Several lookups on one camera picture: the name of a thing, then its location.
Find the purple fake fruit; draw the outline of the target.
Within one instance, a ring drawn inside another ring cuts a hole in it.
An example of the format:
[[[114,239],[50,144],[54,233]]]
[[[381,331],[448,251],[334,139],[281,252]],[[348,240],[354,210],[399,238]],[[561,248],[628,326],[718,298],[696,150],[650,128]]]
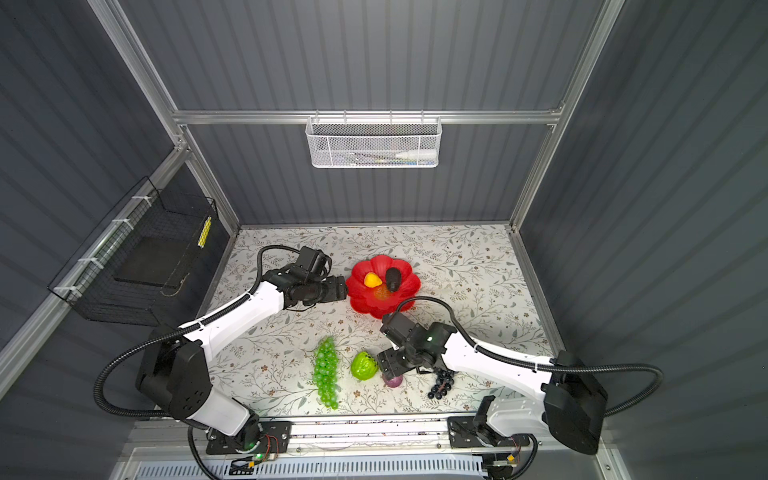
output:
[[[403,382],[403,376],[396,376],[392,379],[387,379],[385,377],[382,377],[384,384],[389,388],[398,388],[401,386]]]

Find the dark purple fake grapes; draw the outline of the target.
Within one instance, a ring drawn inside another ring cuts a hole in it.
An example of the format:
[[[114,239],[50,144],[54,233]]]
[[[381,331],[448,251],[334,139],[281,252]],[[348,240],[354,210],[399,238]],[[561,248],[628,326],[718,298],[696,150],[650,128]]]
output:
[[[435,383],[427,393],[427,398],[430,400],[441,400],[453,388],[455,373],[445,369],[434,369],[432,373],[435,375]]]

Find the green fake custard apple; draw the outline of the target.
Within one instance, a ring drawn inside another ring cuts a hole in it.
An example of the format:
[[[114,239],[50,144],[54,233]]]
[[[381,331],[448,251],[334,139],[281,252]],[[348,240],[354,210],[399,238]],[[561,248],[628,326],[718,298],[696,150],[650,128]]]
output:
[[[372,379],[378,372],[376,359],[368,352],[359,352],[350,364],[351,375],[360,381]]]

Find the red flower-shaped fruit bowl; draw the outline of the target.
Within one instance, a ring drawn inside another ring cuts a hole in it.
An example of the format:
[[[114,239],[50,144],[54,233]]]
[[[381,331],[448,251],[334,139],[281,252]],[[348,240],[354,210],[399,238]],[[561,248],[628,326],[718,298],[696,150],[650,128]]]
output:
[[[397,267],[402,273],[401,289],[396,293],[389,292],[386,287],[385,274],[390,267]],[[376,289],[366,288],[363,283],[365,275],[371,271],[384,281],[384,284]],[[409,262],[387,255],[377,255],[358,262],[352,268],[346,286],[354,311],[381,320],[385,315],[393,313],[402,301],[414,297],[421,288],[421,280]]]

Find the yellow fake lemon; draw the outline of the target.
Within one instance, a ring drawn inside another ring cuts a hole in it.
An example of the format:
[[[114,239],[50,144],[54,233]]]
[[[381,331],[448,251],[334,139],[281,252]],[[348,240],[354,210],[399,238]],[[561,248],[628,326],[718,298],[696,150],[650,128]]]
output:
[[[368,272],[363,280],[366,288],[376,289],[384,284],[384,281],[373,271]]]

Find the dark fake avocado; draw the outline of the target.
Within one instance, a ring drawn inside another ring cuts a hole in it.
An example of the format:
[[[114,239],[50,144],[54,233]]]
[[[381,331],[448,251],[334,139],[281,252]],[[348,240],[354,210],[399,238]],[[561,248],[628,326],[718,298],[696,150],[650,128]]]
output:
[[[396,293],[401,289],[402,273],[397,267],[390,267],[385,274],[386,287],[391,293]]]

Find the green fake grapes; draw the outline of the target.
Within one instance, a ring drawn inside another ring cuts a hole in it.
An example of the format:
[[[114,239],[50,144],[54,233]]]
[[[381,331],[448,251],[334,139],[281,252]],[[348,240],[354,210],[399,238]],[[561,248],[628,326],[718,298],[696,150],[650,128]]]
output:
[[[337,397],[338,355],[332,337],[326,337],[314,352],[313,381],[322,405],[339,408]]]

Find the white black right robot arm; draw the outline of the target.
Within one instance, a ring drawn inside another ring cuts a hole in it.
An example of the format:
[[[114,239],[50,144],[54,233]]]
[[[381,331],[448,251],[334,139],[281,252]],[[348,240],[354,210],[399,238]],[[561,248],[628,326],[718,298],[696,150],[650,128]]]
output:
[[[608,394],[594,375],[550,373],[545,366],[579,366],[562,351],[551,360],[465,339],[455,327],[435,322],[425,328],[402,314],[386,316],[380,332],[392,347],[377,355],[390,380],[417,368],[437,368],[480,376],[520,396],[484,397],[474,418],[483,442],[496,444],[515,435],[550,434],[582,454],[598,451]]]

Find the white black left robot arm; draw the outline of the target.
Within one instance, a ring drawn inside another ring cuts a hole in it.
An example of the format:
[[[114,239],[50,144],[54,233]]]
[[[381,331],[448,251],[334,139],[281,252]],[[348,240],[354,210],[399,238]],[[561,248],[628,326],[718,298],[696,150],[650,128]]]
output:
[[[317,280],[296,277],[288,268],[270,270],[255,291],[189,322],[191,332],[147,347],[136,388],[176,420],[253,443],[257,415],[212,385],[209,367],[213,360],[246,331],[290,307],[301,303],[309,308],[346,298],[341,275]]]

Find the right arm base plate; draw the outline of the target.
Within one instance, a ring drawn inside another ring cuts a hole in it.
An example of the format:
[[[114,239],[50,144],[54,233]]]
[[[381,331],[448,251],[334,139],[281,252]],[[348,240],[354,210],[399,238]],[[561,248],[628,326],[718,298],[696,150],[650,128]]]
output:
[[[454,449],[505,447],[519,449],[531,445],[527,435],[503,437],[490,427],[475,425],[473,416],[450,416],[447,418],[449,442]]]

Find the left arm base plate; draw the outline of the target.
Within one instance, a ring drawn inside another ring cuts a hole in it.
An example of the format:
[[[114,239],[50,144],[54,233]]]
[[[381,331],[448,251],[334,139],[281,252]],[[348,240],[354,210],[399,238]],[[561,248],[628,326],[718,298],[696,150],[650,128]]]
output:
[[[249,421],[233,435],[218,430],[207,434],[205,452],[208,455],[261,455],[285,453],[293,424],[288,421]]]

